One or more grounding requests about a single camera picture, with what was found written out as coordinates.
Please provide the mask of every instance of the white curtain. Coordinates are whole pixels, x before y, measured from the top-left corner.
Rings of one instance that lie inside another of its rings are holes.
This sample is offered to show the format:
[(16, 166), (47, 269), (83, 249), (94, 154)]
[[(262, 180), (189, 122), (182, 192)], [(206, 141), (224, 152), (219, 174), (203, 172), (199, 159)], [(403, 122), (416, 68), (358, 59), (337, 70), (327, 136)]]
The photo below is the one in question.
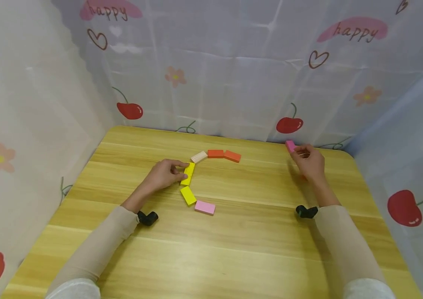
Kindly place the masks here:
[(113, 113), (56, 7), (0, 1), (0, 294)]
[(340, 148), (423, 75), (423, 0), (53, 3), (127, 125)]
[(423, 79), (346, 150), (423, 292)]

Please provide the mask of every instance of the pink block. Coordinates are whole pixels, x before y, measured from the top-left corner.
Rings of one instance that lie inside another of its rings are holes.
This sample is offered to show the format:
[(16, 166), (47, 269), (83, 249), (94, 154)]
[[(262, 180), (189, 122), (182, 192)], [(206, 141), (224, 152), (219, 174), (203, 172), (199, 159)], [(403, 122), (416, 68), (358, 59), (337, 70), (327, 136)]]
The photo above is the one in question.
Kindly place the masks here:
[(286, 141), (286, 147), (288, 148), (288, 152), (294, 152), (294, 148), (296, 147), (296, 145), (294, 144), (294, 142), (292, 140), (288, 140)]
[(213, 216), (215, 214), (215, 205), (209, 202), (196, 201), (195, 211)]

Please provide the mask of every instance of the orange block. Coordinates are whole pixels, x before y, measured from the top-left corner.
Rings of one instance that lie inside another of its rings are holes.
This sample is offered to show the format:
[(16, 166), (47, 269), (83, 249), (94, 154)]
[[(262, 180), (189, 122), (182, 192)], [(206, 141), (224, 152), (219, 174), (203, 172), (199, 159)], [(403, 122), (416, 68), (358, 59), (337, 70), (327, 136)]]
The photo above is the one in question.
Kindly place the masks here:
[(237, 154), (236, 152), (226, 151), (225, 152), (225, 159), (231, 160), (233, 162), (239, 163), (241, 160), (241, 155)]
[(208, 150), (208, 158), (224, 158), (225, 153), (223, 150)]

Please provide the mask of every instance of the wooden table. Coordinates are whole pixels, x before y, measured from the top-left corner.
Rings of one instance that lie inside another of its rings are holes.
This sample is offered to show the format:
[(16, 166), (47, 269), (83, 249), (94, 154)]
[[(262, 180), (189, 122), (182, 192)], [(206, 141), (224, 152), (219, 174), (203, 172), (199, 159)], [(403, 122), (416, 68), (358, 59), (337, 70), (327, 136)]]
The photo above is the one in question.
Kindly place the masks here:
[[(242, 154), (239, 164), (206, 159), (196, 166), (190, 187), (216, 204), (215, 215), (187, 207), (178, 184), (155, 194), (142, 210), (160, 219), (119, 247), (98, 281), (102, 298), (339, 298), (339, 276), (314, 221), (294, 213), (314, 199), (284, 145), (126, 126), (107, 133), (1, 298), (43, 298), (155, 162), (189, 161), (208, 149)], [(421, 298), (353, 158), (320, 151), (332, 188), (397, 298)]]

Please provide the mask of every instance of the hand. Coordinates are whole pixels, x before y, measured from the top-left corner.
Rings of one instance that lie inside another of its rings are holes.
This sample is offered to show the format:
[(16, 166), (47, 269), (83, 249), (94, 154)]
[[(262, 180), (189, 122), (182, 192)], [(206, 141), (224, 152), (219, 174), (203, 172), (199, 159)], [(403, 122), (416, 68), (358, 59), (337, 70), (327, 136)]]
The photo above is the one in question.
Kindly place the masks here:
[(299, 171), (310, 182), (320, 183), (326, 181), (324, 175), (324, 157), (312, 145), (301, 145), (294, 148), (291, 158)]
[(152, 167), (141, 185), (151, 192), (155, 192), (172, 185), (174, 182), (186, 179), (188, 176), (180, 173), (177, 167), (187, 167), (189, 163), (178, 160), (165, 159)]

